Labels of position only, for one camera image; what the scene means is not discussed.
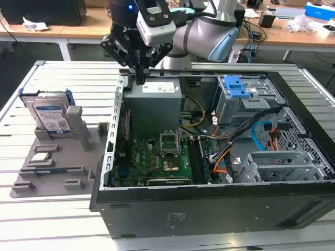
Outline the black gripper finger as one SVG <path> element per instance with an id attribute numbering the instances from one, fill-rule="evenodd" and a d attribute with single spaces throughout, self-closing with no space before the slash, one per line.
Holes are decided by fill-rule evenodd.
<path id="1" fill-rule="evenodd" d="M 129 34 L 109 33 L 103 37 L 101 47 L 121 66 L 128 66 L 135 74 L 136 84 L 141 84 L 139 55 L 135 50 L 133 38 Z"/>
<path id="2" fill-rule="evenodd" d="M 143 44 L 140 49 L 140 84 L 146 80 L 149 67 L 155 67 L 173 49 L 172 43 L 163 43 L 153 47 Z"/>

